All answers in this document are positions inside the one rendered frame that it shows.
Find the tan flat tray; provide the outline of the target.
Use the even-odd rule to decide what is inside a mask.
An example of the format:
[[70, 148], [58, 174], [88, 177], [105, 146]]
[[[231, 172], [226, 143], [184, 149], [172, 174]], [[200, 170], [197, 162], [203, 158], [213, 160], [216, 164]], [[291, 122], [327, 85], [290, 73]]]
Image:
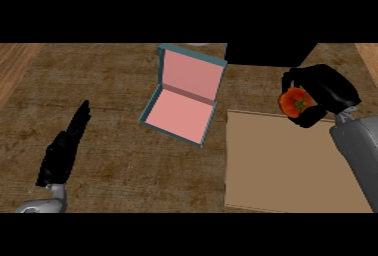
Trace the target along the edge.
[[231, 110], [225, 205], [268, 212], [370, 213], [324, 120], [300, 128], [282, 115]]

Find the black appliance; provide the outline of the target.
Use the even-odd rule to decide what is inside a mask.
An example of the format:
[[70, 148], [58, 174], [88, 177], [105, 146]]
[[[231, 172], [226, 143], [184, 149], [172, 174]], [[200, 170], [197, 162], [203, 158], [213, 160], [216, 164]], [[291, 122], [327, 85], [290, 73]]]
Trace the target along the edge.
[[315, 47], [315, 43], [229, 43], [225, 60], [237, 65], [299, 67]]

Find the red tomato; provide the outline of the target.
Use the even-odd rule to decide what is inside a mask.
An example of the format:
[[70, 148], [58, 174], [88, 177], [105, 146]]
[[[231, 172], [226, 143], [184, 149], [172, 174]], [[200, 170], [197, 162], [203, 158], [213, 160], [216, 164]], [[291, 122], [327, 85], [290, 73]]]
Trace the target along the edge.
[[282, 113], [291, 118], [297, 118], [305, 110], [313, 106], [309, 93], [297, 87], [291, 87], [280, 96], [278, 103]]

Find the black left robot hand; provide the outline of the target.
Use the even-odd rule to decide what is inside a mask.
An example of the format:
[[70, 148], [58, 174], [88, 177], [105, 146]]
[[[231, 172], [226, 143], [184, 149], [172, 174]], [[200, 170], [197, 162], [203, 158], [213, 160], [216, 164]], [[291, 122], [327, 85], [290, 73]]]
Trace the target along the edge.
[[89, 120], [91, 107], [89, 101], [85, 101], [77, 109], [68, 128], [60, 132], [52, 144], [48, 146], [36, 181], [37, 186], [46, 187], [51, 184], [64, 184], [67, 182]]

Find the open pink teal box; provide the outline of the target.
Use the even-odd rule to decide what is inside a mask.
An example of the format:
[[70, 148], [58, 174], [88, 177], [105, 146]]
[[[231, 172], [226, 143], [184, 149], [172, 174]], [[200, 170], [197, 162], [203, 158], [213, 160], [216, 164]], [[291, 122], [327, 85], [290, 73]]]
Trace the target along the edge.
[[228, 61], [173, 44], [157, 47], [157, 89], [139, 117], [150, 128], [201, 147]]

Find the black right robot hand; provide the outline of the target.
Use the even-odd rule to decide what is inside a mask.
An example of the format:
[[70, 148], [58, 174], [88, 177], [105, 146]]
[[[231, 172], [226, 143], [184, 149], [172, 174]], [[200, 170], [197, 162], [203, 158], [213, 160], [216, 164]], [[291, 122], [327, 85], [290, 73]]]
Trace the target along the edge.
[[340, 114], [347, 108], [362, 103], [358, 90], [347, 78], [327, 64], [305, 68], [291, 68], [282, 77], [282, 92], [303, 88], [318, 103], [306, 108], [290, 120], [302, 127], [311, 128], [327, 113]]

